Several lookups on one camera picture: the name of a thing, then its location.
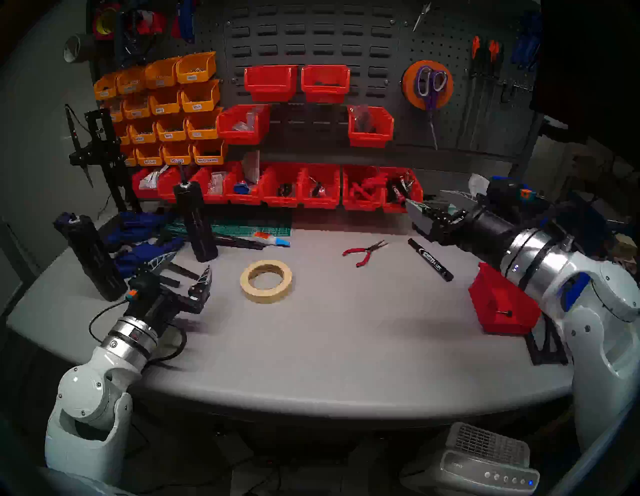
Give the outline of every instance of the scissors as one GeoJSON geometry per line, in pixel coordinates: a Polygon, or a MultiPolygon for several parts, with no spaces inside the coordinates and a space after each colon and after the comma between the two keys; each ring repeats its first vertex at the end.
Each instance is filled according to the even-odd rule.
{"type": "Polygon", "coordinates": [[[371,258],[371,252],[374,252],[378,248],[382,248],[383,246],[385,246],[387,244],[388,243],[385,243],[385,240],[383,239],[382,241],[379,241],[376,244],[372,244],[368,248],[350,248],[348,250],[345,250],[344,252],[342,252],[342,256],[344,257],[345,255],[349,255],[349,253],[367,252],[367,256],[364,257],[364,260],[362,262],[358,262],[356,264],[356,267],[364,267],[365,265],[367,265],[367,262],[371,258]]]}
{"type": "Polygon", "coordinates": [[[436,132],[433,128],[433,110],[438,103],[438,94],[447,87],[447,72],[443,70],[433,70],[428,65],[423,65],[415,76],[414,86],[415,94],[424,100],[424,109],[427,111],[429,118],[433,145],[437,150],[438,142],[436,140],[436,132]]]}
{"type": "Polygon", "coordinates": [[[431,10],[431,2],[426,3],[422,6],[422,10],[420,11],[420,15],[418,16],[418,20],[415,21],[415,25],[413,27],[413,32],[415,32],[416,28],[418,27],[418,24],[420,24],[420,21],[423,19],[423,17],[425,16],[425,14],[427,14],[428,11],[431,10]]]}

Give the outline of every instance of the purple scissors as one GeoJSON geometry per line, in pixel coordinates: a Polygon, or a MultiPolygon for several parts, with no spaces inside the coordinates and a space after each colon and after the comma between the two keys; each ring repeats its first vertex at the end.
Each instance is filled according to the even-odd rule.
{"type": "Polygon", "coordinates": [[[423,65],[415,76],[415,94],[424,100],[424,109],[427,111],[433,146],[438,149],[436,132],[433,128],[433,110],[436,108],[438,93],[447,86],[447,73],[443,70],[433,70],[428,65],[423,65]]]}

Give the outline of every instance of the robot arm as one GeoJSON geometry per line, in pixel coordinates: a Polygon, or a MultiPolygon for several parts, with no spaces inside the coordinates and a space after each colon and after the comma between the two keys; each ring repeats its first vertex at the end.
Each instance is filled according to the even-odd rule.
{"type": "Polygon", "coordinates": [[[60,380],[47,425],[47,466],[117,484],[131,423],[129,386],[157,347],[168,323],[179,313],[199,314],[209,297],[211,270],[189,288],[175,294],[157,275],[143,271],[129,281],[129,306],[91,360],[73,367],[60,380]]]}
{"type": "Polygon", "coordinates": [[[410,204],[408,211],[423,236],[472,252],[553,320],[573,358],[575,424],[586,450],[636,394],[640,343],[634,321],[640,291],[634,279],[617,264],[572,252],[572,238],[558,239],[532,227],[539,225],[540,215],[516,227],[495,213],[509,214],[510,208],[495,208],[490,202],[454,215],[422,204],[410,204]],[[563,287],[580,273],[591,280],[564,311],[563,287]]]}

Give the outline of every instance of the black tall cylinder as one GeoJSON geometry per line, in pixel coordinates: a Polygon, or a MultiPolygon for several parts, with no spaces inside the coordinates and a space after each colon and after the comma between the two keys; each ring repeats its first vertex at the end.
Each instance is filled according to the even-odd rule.
{"type": "Polygon", "coordinates": [[[184,218],[189,242],[198,262],[208,262],[218,256],[211,224],[204,213],[202,190],[197,182],[181,182],[173,187],[178,210],[184,218]]]}

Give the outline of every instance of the black marker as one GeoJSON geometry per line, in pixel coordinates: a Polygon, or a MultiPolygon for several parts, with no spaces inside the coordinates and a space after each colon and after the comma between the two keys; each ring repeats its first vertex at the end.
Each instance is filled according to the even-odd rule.
{"type": "Polygon", "coordinates": [[[438,274],[440,274],[445,281],[449,282],[449,281],[451,281],[453,279],[453,274],[451,272],[449,272],[448,270],[446,270],[444,268],[444,266],[432,256],[432,254],[430,254],[427,250],[425,250],[423,247],[421,247],[412,238],[409,238],[408,243],[416,252],[418,252],[418,254],[423,259],[425,259],[427,262],[429,262],[429,265],[431,267],[436,269],[436,272],[438,274]]]}

